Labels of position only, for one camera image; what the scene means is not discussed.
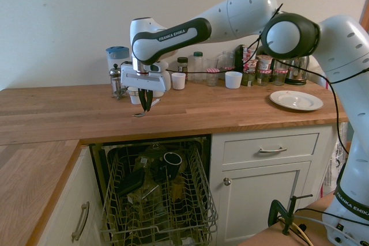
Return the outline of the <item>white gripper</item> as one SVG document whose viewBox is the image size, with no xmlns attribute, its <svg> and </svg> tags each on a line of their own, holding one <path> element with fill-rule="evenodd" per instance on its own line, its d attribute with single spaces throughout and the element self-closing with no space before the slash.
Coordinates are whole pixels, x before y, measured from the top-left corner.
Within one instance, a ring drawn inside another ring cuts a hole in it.
<svg viewBox="0 0 369 246">
<path fill-rule="evenodd" d="M 147 74 L 138 74 L 132 65 L 121 65 L 121 83 L 126 87 L 138 89 L 143 111 L 150 111 L 153 101 L 153 91 L 167 92 L 171 89 L 171 78 L 167 71 L 168 63 L 154 63 L 144 66 Z"/>
</svg>

